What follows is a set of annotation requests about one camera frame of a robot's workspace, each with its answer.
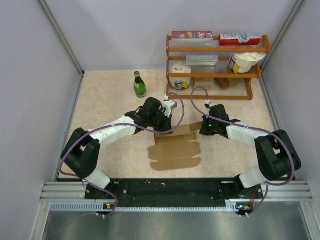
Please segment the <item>brown cardboard box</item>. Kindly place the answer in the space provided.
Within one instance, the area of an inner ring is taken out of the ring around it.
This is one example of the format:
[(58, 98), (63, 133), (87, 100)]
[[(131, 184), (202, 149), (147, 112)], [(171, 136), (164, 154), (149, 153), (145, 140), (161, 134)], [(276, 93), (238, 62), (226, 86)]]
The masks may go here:
[(150, 167), (157, 172), (195, 168), (201, 163), (196, 131), (201, 122), (180, 125), (173, 133), (155, 134), (154, 145), (148, 148)]

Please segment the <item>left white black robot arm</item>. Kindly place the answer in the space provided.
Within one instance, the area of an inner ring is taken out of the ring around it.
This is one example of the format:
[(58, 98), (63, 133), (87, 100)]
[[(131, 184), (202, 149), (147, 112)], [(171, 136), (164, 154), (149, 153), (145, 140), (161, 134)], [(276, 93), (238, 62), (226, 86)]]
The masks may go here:
[(81, 180), (95, 185), (98, 195), (109, 198), (114, 187), (107, 174), (97, 167), (100, 150), (147, 128), (162, 134), (171, 133), (172, 111), (177, 106), (177, 102), (167, 96), (163, 102), (149, 97), (137, 110), (127, 112), (98, 130), (77, 128), (62, 151), (61, 159)]

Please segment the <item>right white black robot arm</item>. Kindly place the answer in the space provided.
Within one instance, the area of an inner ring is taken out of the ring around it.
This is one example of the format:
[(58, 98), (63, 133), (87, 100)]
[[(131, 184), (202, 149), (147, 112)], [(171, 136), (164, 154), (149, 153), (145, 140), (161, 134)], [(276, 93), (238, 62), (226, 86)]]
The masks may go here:
[(275, 181), (287, 175), (291, 177), (302, 166), (293, 143), (284, 130), (269, 132), (230, 119), (222, 104), (207, 100), (208, 114), (202, 116), (200, 134), (203, 136), (220, 135), (236, 140), (256, 150), (258, 165), (235, 177), (233, 192), (239, 198), (245, 198), (252, 187)]

